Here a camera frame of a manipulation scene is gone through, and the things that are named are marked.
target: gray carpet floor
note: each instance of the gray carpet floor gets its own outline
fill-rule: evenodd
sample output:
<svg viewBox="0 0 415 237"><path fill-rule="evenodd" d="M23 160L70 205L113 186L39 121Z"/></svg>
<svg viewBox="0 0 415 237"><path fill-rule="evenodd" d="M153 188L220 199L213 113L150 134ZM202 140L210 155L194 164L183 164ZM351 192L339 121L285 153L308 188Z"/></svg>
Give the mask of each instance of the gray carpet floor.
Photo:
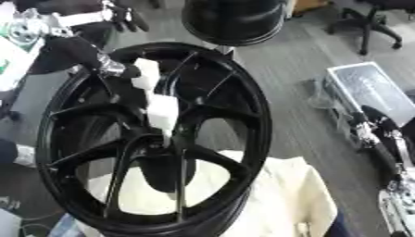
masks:
<svg viewBox="0 0 415 237"><path fill-rule="evenodd" d="M163 9L144 10L151 31L114 35L109 48L154 41L203 45L182 26L180 6L181 1L169 0ZM367 6L355 6L352 1L342 1L340 6L368 10ZM311 93L308 81L323 77L329 67L376 61L401 88L415 88L415 21L408 21L403 12L387 12L388 25L404 37L404 48L395 51L389 38L374 33L370 54L358 56L360 32L328 35L324 31L329 22L337 19L340 6L328 6L287 21L282 31L266 43L238 48L236 60L254 76L270 102L273 119L270 156L303 156L327 182L353 236L384 237L386 228L376 201L379 188L376 170L367 157L353 151L323 111L308 104ZM1 121L0 136L34 144L44 108L66 78L63 72L30 77L15 105L23 113L23 121ZM221 130L205 136L207 143L218 150L232 148L232 139ZM20 200L18 213L24 217L59 210L36 171L27 168L0 167L0 196Z"/></svg>

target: wheel rim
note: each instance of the wheel rim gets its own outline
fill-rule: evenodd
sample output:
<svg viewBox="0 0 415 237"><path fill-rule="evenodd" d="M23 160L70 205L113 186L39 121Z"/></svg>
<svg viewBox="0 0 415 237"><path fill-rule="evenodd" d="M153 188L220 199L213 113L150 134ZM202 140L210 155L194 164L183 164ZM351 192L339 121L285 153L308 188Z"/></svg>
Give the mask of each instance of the wheel rim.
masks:
<svg viewBox="0 0 415 237"><path fill-rule="evenodd" d="M103 80L82 71L67 82L51 101L39 132L36 160L44 183L56 200L72 216L102 232L148 236L185 236L183 233L186 230L220 216L232 206L240 206L270 148L268 104L249 74L225 56L190 44L143 44L119 50L112 56L130 63L138 56L159 61L163 76L156 92L176 96L180 103L180 116L171 145L169 148L161 146L159 131L150 128L145 116L137 109L145 106L142 91L128 86L128 81L114 78ZM208 71L214 72L217 79L213 80L212 76L201 81L199 77ZM85 91L105 94L107 100L80 104ZM137 94L142 94L141 99L137 99ZM74 142L65 142L87 143L83 138L73 137L67 131L68 124L75 123L83 133L89 133L88 126L99 119L104 123L103 117L105 121L116 119L121 134L119 139L81 151ZM247 134L242 162L195 144L201 124L214 118L245 125ZM116 157L117 162L107 199L102 203L85 191L75 170L86 162L111 156ZM120 210L119 189L132 160L136 159L139 162L162 160L176 164L171 166L175 170L175 183L180 187L176 189L179 200L176 212L133 215ZM187 207L180 200L185 198L183 184L192 179L193 174L188 175L184 164L191 165L196 160L225 168L231 178L207 200Z"/></svg>

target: black wheel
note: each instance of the black wheel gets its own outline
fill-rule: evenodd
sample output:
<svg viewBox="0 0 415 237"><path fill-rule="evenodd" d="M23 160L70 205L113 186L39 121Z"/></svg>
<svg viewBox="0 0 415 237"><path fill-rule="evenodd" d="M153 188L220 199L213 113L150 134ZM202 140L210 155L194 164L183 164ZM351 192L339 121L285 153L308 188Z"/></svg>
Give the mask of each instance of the black wheel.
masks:
<svg viewBox="0 0 415 237"><path fill-rule="evenodd" d="M132 88L130 81L103 80L82 70L60 88L44 113L36 162L45 186L73 217L106 236L219 236L244 207L270 148L270 111L264 95L235 62L202 47L143 44L112 57L126 63L137 57L159 62L162 79L156 93L175 96L180 103L170 145L163 145L160 130L150 127L142 114L143 91ZM244 125L240 162L196 142L200 127L211 119ZM117 135L99 142L114 126ZM115 165L106 198L99 201L86 191L77 170L108 158L114 158ZM187 206L184 187L197 173L199 161L224 168L230 178L207 199ZM152 188L176 193L175 211L148 215L120 208L120 189L132 163L139 164Z"/></svg>
<svg viewBox="0 0 415 237"><path fill-rule="evenodd" d="M393 49L400 49L401 47L402 47L401 42L394 43L394 45L392 46Z"/></svg>
<svg viewBox="0 0 415 237"><path fill-rule="evenodd" d="M361 56L366 56L366 55L368 54L368 50L367 50L367 49L361 49L360 51L358 51L358 53L359 53Z"/></svg>

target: metal robotic arm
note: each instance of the metal robotic arm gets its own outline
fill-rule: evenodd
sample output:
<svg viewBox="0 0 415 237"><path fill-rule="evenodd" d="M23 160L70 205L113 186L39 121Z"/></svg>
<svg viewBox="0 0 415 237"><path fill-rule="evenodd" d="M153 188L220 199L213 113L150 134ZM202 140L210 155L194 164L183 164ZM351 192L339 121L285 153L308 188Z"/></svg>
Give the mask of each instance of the metal robotic arm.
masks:
<svg viewBox="0 0 415 237"><path fill-rule="evenodd" d="M73 26L101 21L114 24L119 31L123 30L123 26L130 31L137 31L138 28L148 31L143 19L132 8L122 3L116 4L108 0L48 1L38 4L36 8L29 8L23 12L16 11L13 18L5 24L7 35L4 38L20 46L39 41L53 44L54 50L69 55L90 70L106 75L126 78L139 76L140 70L137 67L113 61L100 49L75 35L71 29ZM41 48L39 47L39 52L31 52L30 56L40 55Z"/></svg>

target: white fabric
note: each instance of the white fabric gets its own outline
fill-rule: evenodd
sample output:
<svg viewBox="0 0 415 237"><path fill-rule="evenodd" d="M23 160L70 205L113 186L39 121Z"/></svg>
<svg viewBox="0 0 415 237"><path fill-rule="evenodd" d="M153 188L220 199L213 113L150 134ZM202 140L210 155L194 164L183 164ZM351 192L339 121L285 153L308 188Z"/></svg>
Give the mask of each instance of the white fabric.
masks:
<svg viewBox="0 0 415 237"><path fill-rule="evenodd" d="M235 160L242 156L238 151L221 153ZM204 200L229 178L227 171L210 163L198 163L197 170L186 188L189 206ZM100 200L106 196L109 179L110 175L105 175L89 182L91 193ZM141 170L132 168L121 188L119 204L131 213L161 214L174 212L175 201L149 187ZM321 237L336 216L336 205L319 173L302 157L269 158L244 211L222 237ZM81 223L80 227L88 237L99 236Z"/></svg>

